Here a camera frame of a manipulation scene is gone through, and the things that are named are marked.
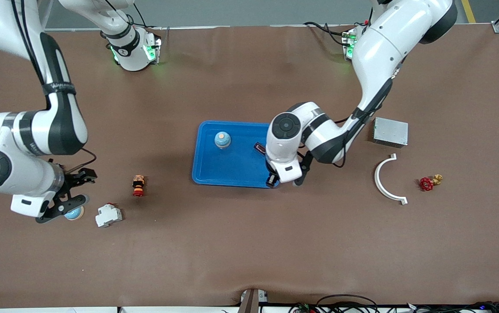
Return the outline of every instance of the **white curved pipe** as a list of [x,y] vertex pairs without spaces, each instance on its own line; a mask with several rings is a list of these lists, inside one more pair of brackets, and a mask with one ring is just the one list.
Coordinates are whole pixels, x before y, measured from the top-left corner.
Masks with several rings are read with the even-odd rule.
[[375,184],[377,185],[377,188],[379,189],[379,191],[386,196],[386,198],[390,198],[392,200],[398,200],[398,201],[402,202],[402,206],[403,206],[404,204],[408,204],[408,199],[405,198],[404,196],[395,196],[395,195],[391,194],[383,187],[382,183],[380,183],[380,168],[382,168],[384,166],[384,163],[386,163],[388,161],[393,161],[393,160],[396,160],[396,153],[391,154],[390,158],[382,161],[377,166],[377,169],[375,170]]

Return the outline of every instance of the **white connector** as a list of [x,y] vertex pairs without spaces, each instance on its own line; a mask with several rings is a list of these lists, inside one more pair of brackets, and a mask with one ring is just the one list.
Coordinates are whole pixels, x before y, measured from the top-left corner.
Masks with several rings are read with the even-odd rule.
[[99,208],[99,215],[95,216],[95,221],[99,227],[108,227],[113,222],[122,220],[122,212],[110,203]]

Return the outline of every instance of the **white robotic arm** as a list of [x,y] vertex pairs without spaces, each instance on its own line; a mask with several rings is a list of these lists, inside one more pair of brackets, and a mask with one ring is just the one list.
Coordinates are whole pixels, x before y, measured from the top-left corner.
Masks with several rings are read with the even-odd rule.
[[0,49],[35,61],[46,97],[44,110],[0,113],[0,193],[13,194],[14,212],[46,222],[85,204],[86,196],[71,198],[69,190],[96,175],[89,169],[64,173],[38,157],[75,154],[87,142],[87,128],[62,52],[43,32],[35,0],[0,0]]
[[93,22],[110,42],[114,60],[123,69],[139,71],[159,63],[161,39],[133,26],[122,9],[134,0],[60,0],[62,6]]
[[[359,26],[352,63],[362,99],[342,127],[313,102],[298,103],[273,119],[267,133],[267,185],[303,183],[311,160],[335,163],[390,92],[402,61],[418,43],[442,37],[456,22],[453,0],[371,0],[370,26]],[[310,153],[299,162],[297,147]]]

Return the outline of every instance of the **red handwheel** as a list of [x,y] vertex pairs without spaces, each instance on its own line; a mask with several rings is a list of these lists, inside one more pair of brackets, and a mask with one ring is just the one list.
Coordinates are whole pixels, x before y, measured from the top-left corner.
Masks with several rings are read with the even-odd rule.
[[424,191],[429,191],[429,190],[433,190],[434,184],[433,184],[433,181],[430,178],[423,177],[420,180],[420,187]]

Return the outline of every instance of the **metal box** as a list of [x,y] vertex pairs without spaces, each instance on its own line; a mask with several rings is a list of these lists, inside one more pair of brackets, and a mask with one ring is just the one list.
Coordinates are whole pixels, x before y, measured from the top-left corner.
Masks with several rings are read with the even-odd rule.
[[376,117],[373,142],[395,148],[408,145],[408,123]]

